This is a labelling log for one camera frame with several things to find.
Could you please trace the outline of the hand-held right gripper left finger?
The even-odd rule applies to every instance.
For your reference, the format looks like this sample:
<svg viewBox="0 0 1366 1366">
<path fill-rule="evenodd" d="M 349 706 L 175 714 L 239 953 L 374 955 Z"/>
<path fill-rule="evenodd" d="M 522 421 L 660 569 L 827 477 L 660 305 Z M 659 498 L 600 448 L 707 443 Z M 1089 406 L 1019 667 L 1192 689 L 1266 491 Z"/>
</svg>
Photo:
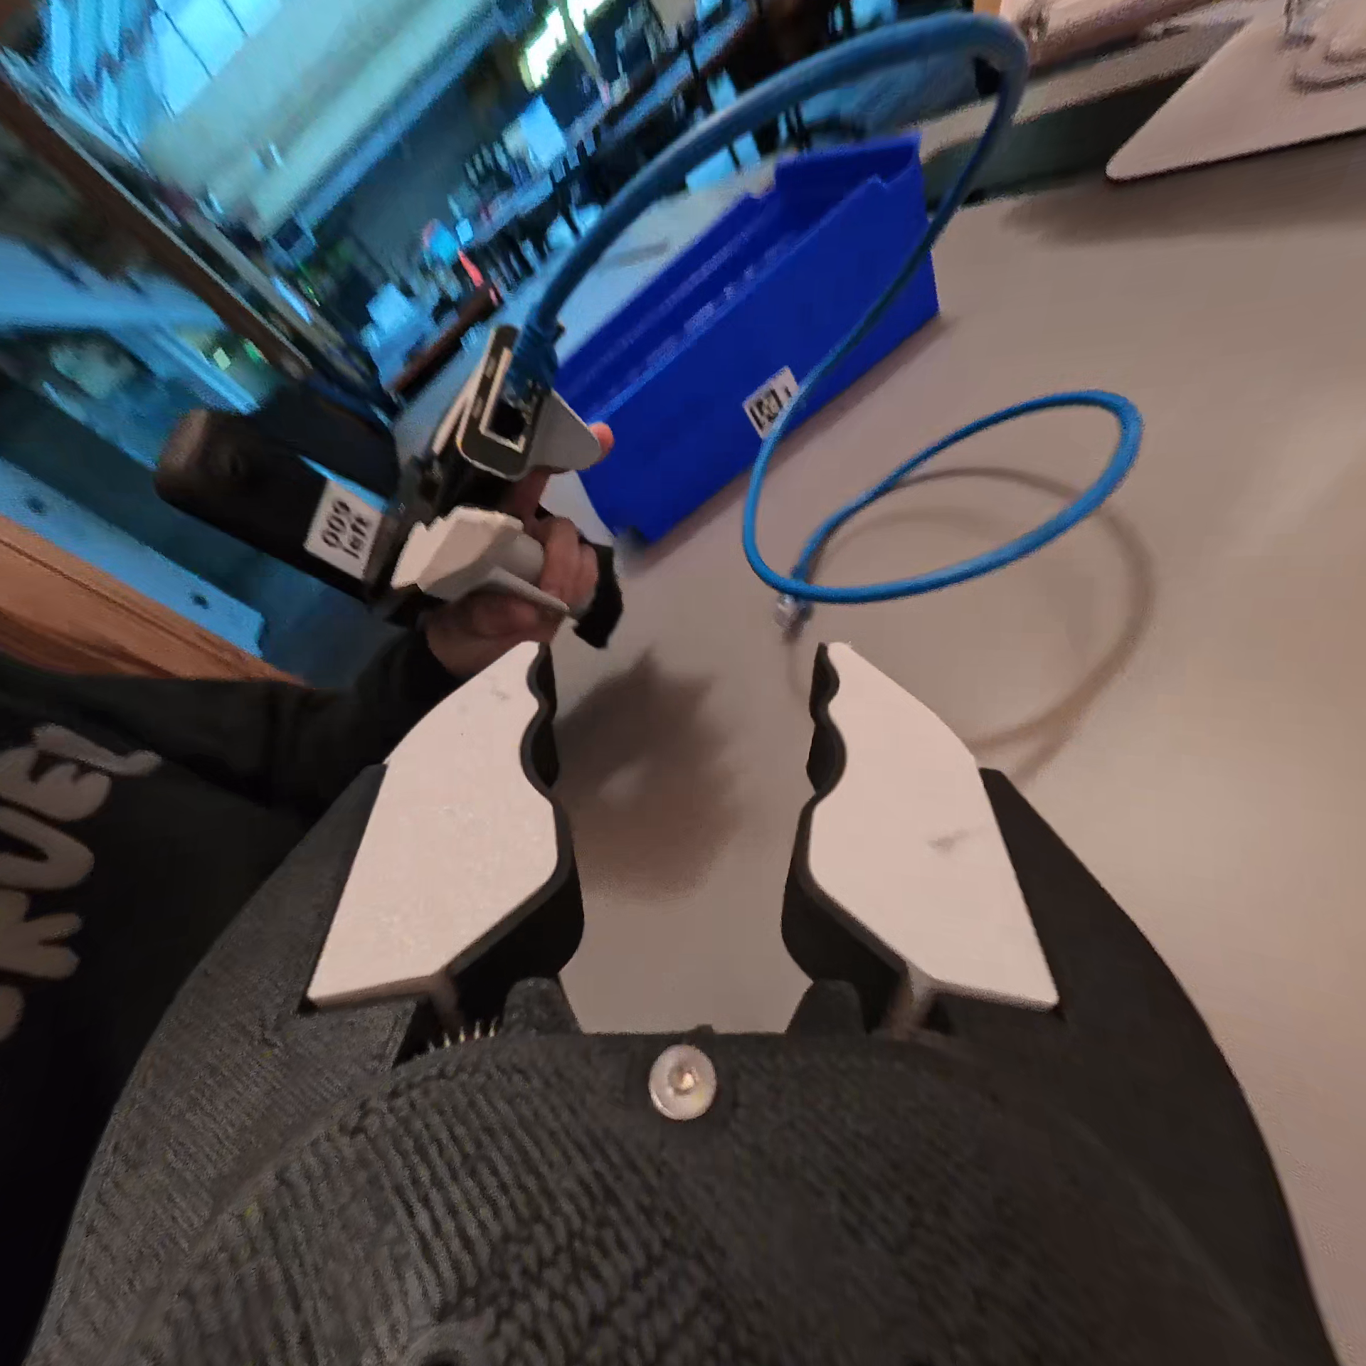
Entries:
<svg viewBox="0 0 1366 1366">
<path fill-rule="evenodd" d="M 383 778 L 322 941 L 320 1012 L 427 1002 L 451 1026 L 555 979 L 585 911 L 559 756 L 554 657 L 512 649 L 433 709 Z"/>
</svg>

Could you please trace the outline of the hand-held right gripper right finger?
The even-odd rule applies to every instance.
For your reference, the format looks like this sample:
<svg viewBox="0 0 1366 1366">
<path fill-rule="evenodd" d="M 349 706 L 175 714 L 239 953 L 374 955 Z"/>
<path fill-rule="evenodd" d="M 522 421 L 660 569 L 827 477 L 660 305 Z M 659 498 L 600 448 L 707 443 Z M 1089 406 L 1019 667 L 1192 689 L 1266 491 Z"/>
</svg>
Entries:
<svg viewBox="0 0 1366 1366">
<path fill-rule="evenodd" d="M 818 646 L 810 716 L 781 909 L 800 970 L 848 985 L 872 1033 L 912 1030 L 943 999 L 1053 1013 L 1060 990 L 969 747 L 848 643 Z"/>
</svg>

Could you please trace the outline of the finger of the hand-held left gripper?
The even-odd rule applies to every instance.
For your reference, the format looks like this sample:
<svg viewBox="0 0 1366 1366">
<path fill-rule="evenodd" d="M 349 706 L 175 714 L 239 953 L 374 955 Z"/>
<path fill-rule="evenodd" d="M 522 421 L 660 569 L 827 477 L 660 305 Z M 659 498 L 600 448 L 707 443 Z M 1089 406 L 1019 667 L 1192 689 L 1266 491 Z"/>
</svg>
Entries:
<svg viewBox="0 0 1366 1366">
<path fill-rule="evenodd" d="M 414 525 L 390 573 L 394 592 L 433 599 L 492 589 L 521 593 L 522 586 L 535 588 L 535 538 L 521 519 L 481 508 L 454 508 Z"/>
<path fill-rule="evenodd" d="M 551 390 L 538 413 L 538 468 L 589 470 L 605 455 L 600 435 Z"/>
</svg>

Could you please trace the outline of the black network adapter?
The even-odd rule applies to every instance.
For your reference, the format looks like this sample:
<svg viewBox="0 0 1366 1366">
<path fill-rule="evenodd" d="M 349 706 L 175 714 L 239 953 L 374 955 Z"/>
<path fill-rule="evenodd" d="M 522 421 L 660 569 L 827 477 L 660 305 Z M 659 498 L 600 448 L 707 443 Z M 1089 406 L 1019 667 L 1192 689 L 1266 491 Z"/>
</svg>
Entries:
<svg viewBox="0 0 1366 1366">
<path fill-rule="evenodd" d="M 512 484 L 534 465 L 549 381 L 519 366 L 519 327 L 502 323 L 487 336 L 480 363 L 438 420 L 425 452 L 443 467 L 455 461 Z"/>
</svg>

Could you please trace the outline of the blue plastic bin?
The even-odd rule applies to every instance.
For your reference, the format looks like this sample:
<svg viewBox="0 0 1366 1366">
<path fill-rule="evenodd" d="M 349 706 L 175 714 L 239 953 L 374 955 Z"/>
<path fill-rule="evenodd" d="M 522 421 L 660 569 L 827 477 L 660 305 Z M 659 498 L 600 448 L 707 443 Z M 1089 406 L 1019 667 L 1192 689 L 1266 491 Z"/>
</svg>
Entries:
<svg viewBox="0 0 1366 1366">
<path fill-rule="evenodd" d="M 572 350 L 555 390 L 613 451 L 582 475 L 610 534 L 665 538 L 733 481 L 929 223 L 921 134 L 777 165 Z"/>
</svg>

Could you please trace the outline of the person's left forearm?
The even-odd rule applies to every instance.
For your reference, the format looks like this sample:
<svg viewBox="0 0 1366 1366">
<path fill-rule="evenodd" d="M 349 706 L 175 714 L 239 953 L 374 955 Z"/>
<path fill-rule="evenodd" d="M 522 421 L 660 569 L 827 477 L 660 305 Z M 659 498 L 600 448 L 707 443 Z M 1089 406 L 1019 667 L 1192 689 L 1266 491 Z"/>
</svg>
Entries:
<svg viewBox="0 0 1366 1366">
<path fill-rule="evenodd" d="M 317 817 L 472 674 L 470 665 L 451 672 L 423 635 L 408 633 L 344 690 L 198 684 L 179 758 L 259 807 Z"/>
</svg>

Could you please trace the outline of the grey desk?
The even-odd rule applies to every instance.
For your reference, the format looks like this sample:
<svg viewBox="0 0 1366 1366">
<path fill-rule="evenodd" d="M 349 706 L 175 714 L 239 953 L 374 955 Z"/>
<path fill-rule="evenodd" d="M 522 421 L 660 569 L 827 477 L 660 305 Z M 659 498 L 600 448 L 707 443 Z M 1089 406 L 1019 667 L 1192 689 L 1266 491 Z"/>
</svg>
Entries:
<svg viewBox="0 0 1366 1366">
<path fill-rule="evenodd" d="M 785 639 L 743 482 L 620 556 L 605 653 L 555 643 L 599 1032 L 768 1030 L 811 656 L 847 642 L 1010 777 L 1160 951 L 1252 1101 L 1325 1322 L 1363 1363 L 1363 138 L 965 208 L 941 316 L 791 437 L 760 545 L 1073 388 L 1144 418 L 1104 509 L 1015 566 Z"/>
</svg>

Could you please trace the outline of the person's left hand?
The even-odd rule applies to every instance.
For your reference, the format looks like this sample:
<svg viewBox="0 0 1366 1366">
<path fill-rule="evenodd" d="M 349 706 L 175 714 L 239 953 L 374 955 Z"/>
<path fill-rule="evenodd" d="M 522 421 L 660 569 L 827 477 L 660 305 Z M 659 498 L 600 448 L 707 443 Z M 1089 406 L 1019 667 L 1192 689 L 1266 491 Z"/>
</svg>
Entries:
<svg viewBox="0 0 1366 1366">
<path fill-rule="evenodd" d="M 504 487 L 499 507 L 491 509 L 521 519 L 534 538 L 534 588 L 437 598 L 438 606 L 421 620 L 431 656 L 457 680 L 480 674 L 521 645 L 549 643 L 572 610 L 589 606 L 596 596 L 596 548 L 581 536 L 573 521 L 541 509 L 552 474 L 554 470 L 539 467 L 528 470 L 519 481 Z"/>
</svg>

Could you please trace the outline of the black printed sweatshirt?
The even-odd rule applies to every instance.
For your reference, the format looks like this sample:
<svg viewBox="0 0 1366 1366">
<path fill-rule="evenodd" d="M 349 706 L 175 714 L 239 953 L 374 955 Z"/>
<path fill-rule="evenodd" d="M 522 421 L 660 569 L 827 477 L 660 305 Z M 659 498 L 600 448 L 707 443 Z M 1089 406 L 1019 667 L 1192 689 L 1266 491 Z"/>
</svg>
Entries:
<svg viewBox="0 0 1366 1366">
<path fill-rule="evenodd" d="M 3 657 L 3 1363 L 26 1355 L 141 1050 L 319 818 L 185 766 L 205 683 Z"/>
</svg>

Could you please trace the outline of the white rounded board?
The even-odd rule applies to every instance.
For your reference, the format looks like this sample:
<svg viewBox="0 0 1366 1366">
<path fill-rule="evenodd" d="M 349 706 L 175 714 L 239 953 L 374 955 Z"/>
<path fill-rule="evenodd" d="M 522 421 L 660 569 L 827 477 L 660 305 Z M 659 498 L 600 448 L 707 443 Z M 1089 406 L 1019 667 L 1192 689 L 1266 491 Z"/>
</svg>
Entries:
<svg viewBox="0 0 1366 1366">
<path fill-rule="evenodd" d="M 1204 63 L 1104 168 L 1124 185 L 1365 131 L 1365 4 L 1291 3 Z"/>
</svg>

